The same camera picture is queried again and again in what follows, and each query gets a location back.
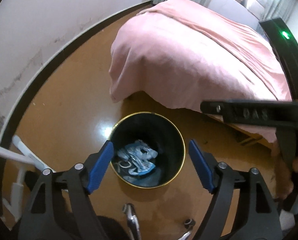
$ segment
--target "green led indicator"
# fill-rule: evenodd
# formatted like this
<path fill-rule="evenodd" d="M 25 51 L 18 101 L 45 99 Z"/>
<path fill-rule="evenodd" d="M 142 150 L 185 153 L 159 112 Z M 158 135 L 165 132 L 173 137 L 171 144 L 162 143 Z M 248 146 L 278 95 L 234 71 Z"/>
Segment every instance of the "green led indicator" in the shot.
<path fill-rule="evenodd" d="M 287 40 L 290 39 L 290 36 L 289 36 L 289 34 L 288 34 L 287 32 L 282 32 L 281 34 L 282 34 L 282 36 L 284 36 Z"/>

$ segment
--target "blue gripper pad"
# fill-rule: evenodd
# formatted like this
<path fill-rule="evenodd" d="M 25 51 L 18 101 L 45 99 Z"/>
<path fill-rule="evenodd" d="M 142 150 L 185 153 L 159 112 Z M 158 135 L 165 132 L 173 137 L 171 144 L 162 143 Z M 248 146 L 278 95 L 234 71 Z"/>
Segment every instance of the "blue gripper pad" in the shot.
<path fill-rule="evenodd" d="M 107 141 L 98 152 L 99 158 L 89 172 L 89 182 L 86 187 L 89 194 L 97 190 L 113 157 L 113 143 Z"/>
<path fill-rule="evenodd" d="M 199 176 L 202 186 L 212 193 L 215 190 L 213 171 L 208 166 L 202 152 L 194 140 L 189 142 L 189 155 Z"/>

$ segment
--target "bed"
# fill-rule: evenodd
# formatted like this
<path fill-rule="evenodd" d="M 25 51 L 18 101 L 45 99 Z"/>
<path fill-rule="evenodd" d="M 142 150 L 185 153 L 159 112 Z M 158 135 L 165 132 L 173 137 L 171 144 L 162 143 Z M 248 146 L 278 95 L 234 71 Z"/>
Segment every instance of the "bed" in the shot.
<path fill-rule="evenodd" d="M 203 100 L 291 100 L 264 38 L 190 0 L 167 0 L 128 20 L 111 55 L 114 102 L 144 91 L 168 108 L 199 112 Z M 238 127 L 275 140 L 272 128 Z"/>

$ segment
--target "trash can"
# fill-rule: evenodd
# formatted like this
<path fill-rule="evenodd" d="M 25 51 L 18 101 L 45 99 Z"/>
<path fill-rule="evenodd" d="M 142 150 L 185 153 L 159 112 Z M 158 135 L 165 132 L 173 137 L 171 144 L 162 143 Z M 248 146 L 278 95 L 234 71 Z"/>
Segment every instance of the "trash can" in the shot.
<path fill-rule="evenodd" d="M 185 161 L 185 143 L 177 127 L 162 115 L 139 112 L 121 119 L 110 134 L 114 146 L 111 167 L 126 183 L 139 188 L 162 187 L 171 182 L 180 172 Z M 133 156 L 123 160 L 118 151 L 135 142 L 143 142 L 158 154 L 148 160 L 154 168 L 147 174 L 131 175 L 137 171 Z"/>

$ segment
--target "wooden floor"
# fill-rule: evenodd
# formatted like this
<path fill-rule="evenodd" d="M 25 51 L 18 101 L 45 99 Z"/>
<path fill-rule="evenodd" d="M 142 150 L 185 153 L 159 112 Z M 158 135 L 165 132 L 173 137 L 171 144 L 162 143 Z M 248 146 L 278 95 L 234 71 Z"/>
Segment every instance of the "wooden floor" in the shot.
<path fill-rule="evenodd" d="M 203 150 L 234 169 L 247 171 L 257 167 L 273 192 L 273 162 L 268 148 L 259 144 L 240 146 L 232 128 L 209 121 L 198 112 L 167 109 L 143 92 L 116 104 L 111 101 L 110 47 L 118 29 L 136 13 L 93 36 L 55 71 L 27 109 L 16 134 L 39 158 L 56 171 L 62 171 L 99 151 L 111 128 L 126 115 L 156 112 L 177 126 L 186 145 L 194 138 Z M 3 195 L 7 199 L 15 175 L 15 164 L 8 161 L 3 182 Z M 223 234 L 230 232 L 237 194 L 235 191 Z M 176 179 L 157 189 L 129 186 L 109 167 L 99 190 L 90 199 L 98 215 L 115 218 L 124 228 L 126 220 L 121 209 L 123 204 L 131 202 L 140 220 L 143 240 L 174 240 L 185 231 L 182 225 L 185 219 L 194 218 L 201 223 L 211 195 L 202 188 L 186 154 L 185 164 Z"/>

